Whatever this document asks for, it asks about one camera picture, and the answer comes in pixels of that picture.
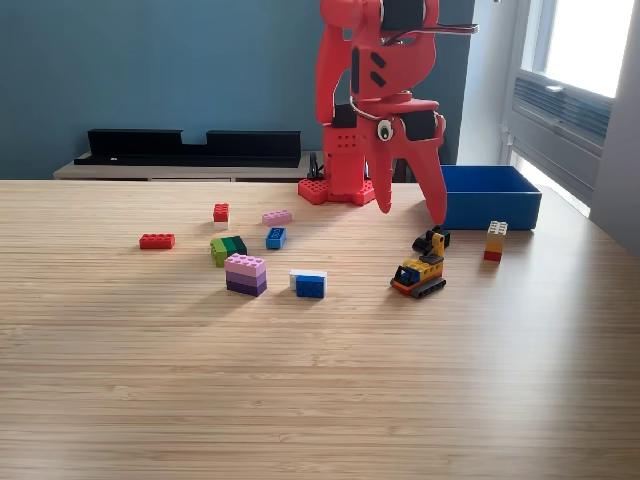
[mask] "blue wall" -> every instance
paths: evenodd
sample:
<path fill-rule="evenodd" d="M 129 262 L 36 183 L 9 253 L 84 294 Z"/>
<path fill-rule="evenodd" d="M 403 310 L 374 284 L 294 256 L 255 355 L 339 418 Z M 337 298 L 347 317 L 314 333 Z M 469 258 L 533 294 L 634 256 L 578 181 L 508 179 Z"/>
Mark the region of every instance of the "blue wall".
<path fill-rule="evenodd" d="M 474 0 L 443 1 L 470 22 Z M 51 178 L 91 128 L 302 130 L 320 149 L 317 0 L 0 0 L 0 177 Z M 438 39 L 416 96 L 440 101 L 455 158 L 469 42 Z M 346 82 L 339 96 L 346 97 Z"/>

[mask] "blue plastic bin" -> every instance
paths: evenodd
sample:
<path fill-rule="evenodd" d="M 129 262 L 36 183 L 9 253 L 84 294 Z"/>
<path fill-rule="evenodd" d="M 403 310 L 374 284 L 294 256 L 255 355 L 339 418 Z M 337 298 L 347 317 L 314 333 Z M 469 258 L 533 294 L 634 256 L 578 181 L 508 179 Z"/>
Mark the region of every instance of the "blue plastic bin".
<path fill-rule="evenodd" d="M 443 165 L 449 230 L 486 230 L 493 220 L 510 230 L 532 230 L 542 193 L 510 166 Z"/>

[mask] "blue box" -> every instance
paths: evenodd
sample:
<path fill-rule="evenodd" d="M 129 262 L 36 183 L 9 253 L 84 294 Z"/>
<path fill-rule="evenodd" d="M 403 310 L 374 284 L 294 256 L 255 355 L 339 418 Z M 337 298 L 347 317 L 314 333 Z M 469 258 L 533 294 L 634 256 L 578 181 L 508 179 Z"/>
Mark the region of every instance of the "blue box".
<path fill-rule="evenodd" d="M 324 298 L 326 279 L 323 277 L 307 277 L 300 275 L 296 278 L 296 294 L 298 297 Z"/>
<path fill-rule="evenodd" d="M 449 192 L 448 230 L 486 230 L 496 220 L 509 230 L 532 230 L 542 193 L 511 166 L 443 165 Z"/>
<path fill-rule="evenodd" d="M 284 246 L 287 239 L 287 229 L 282 227 L 274 227 L 269 229 L 267 234 L 267 248 L 272 250 L 280 250 Z"/>

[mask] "red robot arm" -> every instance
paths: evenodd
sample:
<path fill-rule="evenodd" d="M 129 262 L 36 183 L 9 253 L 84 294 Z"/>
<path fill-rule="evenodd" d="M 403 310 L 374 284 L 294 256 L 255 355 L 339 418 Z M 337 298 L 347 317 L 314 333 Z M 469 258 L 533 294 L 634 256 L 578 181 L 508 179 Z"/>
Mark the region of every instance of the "red robot arm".
<path fill-rule="evenodd" d="M 378 201 L 391 209 L 392 161 L 406 159 L 427 200 L 432 220 L 443 223 L 447 191 L 438 149 L 445 119 L 438 103 L 408 91 L 435 64 L 435 35 L 471 34 L 475 25 L 438 23 L 439 0 L 322 0 L 327 24 L 316 72 L 316 115 L 324 124 L 325 180 L 301 182 L 299 193 L 314 203 Z M 343 29 L 353 30 L 351 40 Z M 351 108 L 357 120 L 335 122 L 334 92 L 351 68 Z M 364 179 L 364 159 L 371 182 Z"/>

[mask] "sunlight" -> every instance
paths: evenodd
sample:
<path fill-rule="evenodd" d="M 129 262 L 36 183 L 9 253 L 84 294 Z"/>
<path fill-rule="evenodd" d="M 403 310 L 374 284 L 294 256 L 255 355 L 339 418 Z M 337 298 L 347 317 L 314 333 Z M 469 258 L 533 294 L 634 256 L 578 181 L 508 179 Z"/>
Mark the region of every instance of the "sunlight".
<path fill-rule="evenodd" d="M 546 75 L 615 97 L 633 0 L 558 0 Z"/>

